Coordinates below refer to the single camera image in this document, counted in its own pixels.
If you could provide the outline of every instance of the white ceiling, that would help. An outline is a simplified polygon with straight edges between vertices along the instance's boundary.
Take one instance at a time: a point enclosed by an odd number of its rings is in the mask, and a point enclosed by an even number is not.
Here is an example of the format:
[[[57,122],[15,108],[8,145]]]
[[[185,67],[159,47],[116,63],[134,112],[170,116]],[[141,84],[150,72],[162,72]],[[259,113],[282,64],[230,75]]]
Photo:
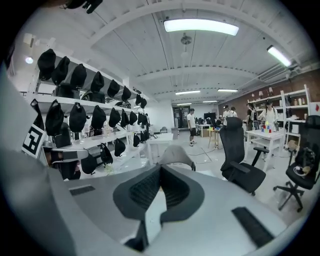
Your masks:
[[[236,36],[186,31],[192,43],[183,61],[184,32],[166,32],[167,17],[213,19],[239,31]],[[131,86],[172,103],[225,100],[230,94],[218,88],[245,90],[274,82],[257,79],[279,65],[267,52],[270,45],[301,67],[315,56],[304,30],[273,0],[103,0],[92,14],[82,8],[40,9],[21,33],[56,38],[55,50],[118,80],[129,78]],[[201,93],[175,94],[191,89]]]

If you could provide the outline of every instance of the white floor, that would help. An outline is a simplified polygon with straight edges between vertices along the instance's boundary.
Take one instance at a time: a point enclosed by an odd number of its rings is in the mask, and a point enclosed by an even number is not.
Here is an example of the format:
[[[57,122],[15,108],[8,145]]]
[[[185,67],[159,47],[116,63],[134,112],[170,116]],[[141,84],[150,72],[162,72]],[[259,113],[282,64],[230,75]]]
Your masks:
[[[197,142],[193,147],[189,146],[189,132],[188,131],[180,131],[178,139],[174,140],[172,143],[181,145],[190,158],[194,161],[197,172],[205,172],[207,175],[213,175],[220,179],[223,178],[222,172],[220,168],[225,161],[225,152],[222,146],[222,143],[219,142],[219,148],[217,149],[214,146],[214,143],[210,144],[208,148],[209,138],[208,137],[200,137],[196,136],[195,141]],[[159,156],[157,155],[156,145],[152,145],[152,155],[154,163],[160,159],[161,155],[167,148],[167,145],[159,145]],[[252,149],[248,153],[247,163],[251,164],[256,151]],[[275,186],[286,186],[285,183],[290,179],[286,176],[286,169],[289,163],[289,155],[286,152],[283,152],[281,155],[284,157],[279,157],[279,152],[275,151],[274,156],[272,157],[273,166],[269,166],[266,171],[266,177],[261,184],[261,186],[255,191],[255,198],[262,203],[266,204],[273,212],[278,214],[287,225],[290,225],[295,220],[300,218],[301,216],[308,214],[311,206],[316,201],[319,196],[320,190],[320,182],[318,182],[312,190],[305,190],[304,195],[301,198],[303,209],[301,212],[297,212],[299,208],[298,203],[295,198],[292,196],[287,204],[284,206],[282,211],[278,210],[279,205],[284,202],[284,200],[288,196],[288,192],[277,189],[273,190]],[[265,162],[260,157],[258,162],[256,163],[256,167],[262,169]],[[189,168],[186,164],[178,164],[180,167]],[[158,223],[158,218],[162,212],[166,210],[165,206],[165,196],[162,191],[159,191],[156,199],[152,203],[151,207],[148,209],[146,214],[146,222],[147,226],[149,225],[149,242],[153,240],[156,234],[160,231],[161,227]]]

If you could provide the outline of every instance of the white wall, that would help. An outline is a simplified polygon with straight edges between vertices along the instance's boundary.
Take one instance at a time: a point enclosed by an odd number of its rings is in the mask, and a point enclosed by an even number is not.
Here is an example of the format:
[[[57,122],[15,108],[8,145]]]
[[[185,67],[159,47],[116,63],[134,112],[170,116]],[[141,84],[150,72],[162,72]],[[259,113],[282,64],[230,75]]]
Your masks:
[[[175,127],[174,112],[169,99],[159,101],[159,103],[148,101],[144,112],[148,114],[150,124],[153,125],[152,129],[155,133],[160,132],[160,129],[164,126],[170,133],[171,128]]]

